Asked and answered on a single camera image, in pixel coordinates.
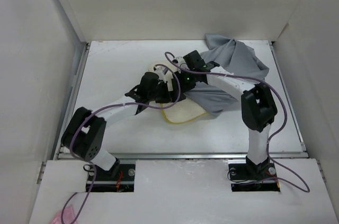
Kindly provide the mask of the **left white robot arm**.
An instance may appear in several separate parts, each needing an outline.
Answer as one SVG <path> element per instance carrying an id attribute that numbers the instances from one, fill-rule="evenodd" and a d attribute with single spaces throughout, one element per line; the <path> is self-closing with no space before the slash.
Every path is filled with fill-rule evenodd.
<path id="1" fill-rule="evenodd" d="M 169 72 L 163 66 L 154 72 L 146 72 L 140 83 L 122 98 L 97 111 L 79 107 L 61 137 L 61 145 L 70 150 L 73 156 L 92 164 L 94 168 L 100 168 L 101 175 L 107 180 L 116 178 L 120 161 L 102 148 L 105 129 L 147 108 L 160 109 L 159 106 L 149 105 L 151 102 L 170 102 L 168 80 L 165 77 Z"/>

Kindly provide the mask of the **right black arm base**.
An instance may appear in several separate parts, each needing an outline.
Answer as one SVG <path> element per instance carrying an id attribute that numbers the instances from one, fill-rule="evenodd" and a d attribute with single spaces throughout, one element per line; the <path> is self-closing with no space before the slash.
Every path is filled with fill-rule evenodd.
<path id="1" fill-rule="evenodd" d="M 232 192 L 280 192 L 276 168 L 269 159 L 258 165 L 247 157 L 244 161 L 230 161 L 227 177 Z"/>

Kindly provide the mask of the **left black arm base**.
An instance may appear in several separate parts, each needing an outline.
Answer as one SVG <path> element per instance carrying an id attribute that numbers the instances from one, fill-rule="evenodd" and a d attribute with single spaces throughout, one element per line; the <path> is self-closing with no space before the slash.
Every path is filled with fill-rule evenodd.
<path id="1" fill-rule="evenodd" d="M 134 192 L 136 163 L 123 162 L 112 171 L 96 166 L 96 178 L 92 165 L 85 164 L 83 170 L 87 173 L 86 192 Z"/>

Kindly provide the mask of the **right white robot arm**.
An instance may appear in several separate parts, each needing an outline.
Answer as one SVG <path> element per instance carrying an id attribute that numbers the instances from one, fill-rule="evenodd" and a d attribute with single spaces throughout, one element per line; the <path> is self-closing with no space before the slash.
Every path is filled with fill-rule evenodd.
<path id="1" fill-rule="evenodd" d="M 233 169 L 242 180 L 260 180 L 269 166 L 267 140 L 271 124 L 278 113 L 270 88 L 262 82 L 246 81 L 244 76 L 234 76 L 218 63 L 206 63 L 195 50 L 183 57 L 173 59 L 180 73 L 182 83 L 194 87 L 197 82 L 204 82 L 231 95 L 240 101 L 243 123 L 248 127 L 249 148 L 244 170 Z"/>

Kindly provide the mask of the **cream yellow pillow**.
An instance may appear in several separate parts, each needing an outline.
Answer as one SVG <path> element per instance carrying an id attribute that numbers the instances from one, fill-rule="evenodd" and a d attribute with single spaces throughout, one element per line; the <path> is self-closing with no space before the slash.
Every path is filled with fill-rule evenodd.
<path id="1" fill-rule="evenodd" d="M 173 72 L 177 72 L 178 69 L 171 65 L 168 61 L 156 61 L 150 64 L 148 71 L 154 72 L 156 64 L 163 64 L 168 66 Z M 173 79 L 171 72 L 165 74 L 165 78 L 168 80 Z M 207 115 L 207 111 L 204 110 L 196 102 L 192 101 L 190 98 L 177 102 L 174 106 L 169 109 L 160 110 L 164 120 L 170 124 L 184 124 L 187 122 L 194 121 L 197 118 L 200 118 L 204 115 Z"/>

